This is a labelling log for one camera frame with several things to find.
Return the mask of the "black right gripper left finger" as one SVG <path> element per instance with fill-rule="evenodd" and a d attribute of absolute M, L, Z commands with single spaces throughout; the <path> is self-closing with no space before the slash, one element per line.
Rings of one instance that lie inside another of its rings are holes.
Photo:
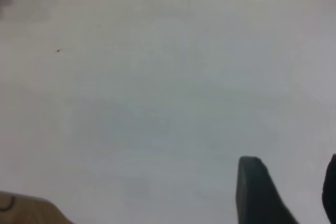
<path fill-rule="evenodd" d="M 236 207 L 239 223 L 297 223 L 258 157 L 239 158 Z"/>

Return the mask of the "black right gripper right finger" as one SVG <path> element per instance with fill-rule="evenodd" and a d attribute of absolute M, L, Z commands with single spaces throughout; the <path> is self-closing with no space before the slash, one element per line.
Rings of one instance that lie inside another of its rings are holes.
<path fill-rule="evenodd" d="M 328 164 L 322 190 L 322 203 L 331 224 L 336 222 L 336 156 Z"/>

